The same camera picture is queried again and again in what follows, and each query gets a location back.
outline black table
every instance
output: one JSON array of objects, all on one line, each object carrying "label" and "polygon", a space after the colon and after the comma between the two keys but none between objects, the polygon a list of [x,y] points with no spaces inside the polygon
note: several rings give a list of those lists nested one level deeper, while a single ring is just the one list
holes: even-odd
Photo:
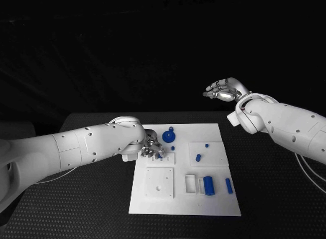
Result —
[{"label": "black table", "polygon": [[[26,190],[1,238],[326,238],[326,195],[294,154],[229,112],[72,114],[60,131],[136,116],[141,124],[218,123],[242,217],[128,214],[136,162],[117,155]],[[326,178],[326,166],[309,160]],[[326,189],[326,183],[313,176]]]}]

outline black background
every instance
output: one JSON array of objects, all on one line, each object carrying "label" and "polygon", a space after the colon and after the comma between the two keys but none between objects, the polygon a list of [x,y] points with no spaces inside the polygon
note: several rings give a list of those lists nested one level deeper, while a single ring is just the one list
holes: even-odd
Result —
[{"label": "black background", "polygon": [[326,5],[268,2],[1,1],[0,120],[232,110],[226,77],[326,116]]}]

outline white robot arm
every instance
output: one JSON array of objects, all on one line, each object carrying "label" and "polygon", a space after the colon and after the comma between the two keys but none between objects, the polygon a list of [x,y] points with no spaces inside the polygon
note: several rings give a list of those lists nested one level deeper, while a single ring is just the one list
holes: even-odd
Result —
[{"label": "white robot arm", "polygon": [[241,125],[251,134],[268,133],[280,146],[326,165],[323,116],[250,92],[232,77],[211,84],[203,96],[224,101],[235,100],[235,111],[228,115],[231,124]]},{"label": "white robot arm", "polygon": [[134,117],[40,137],[0,139],[0,212],[46,176],[121,154],[124,161],[164,157],[157,133]]}]

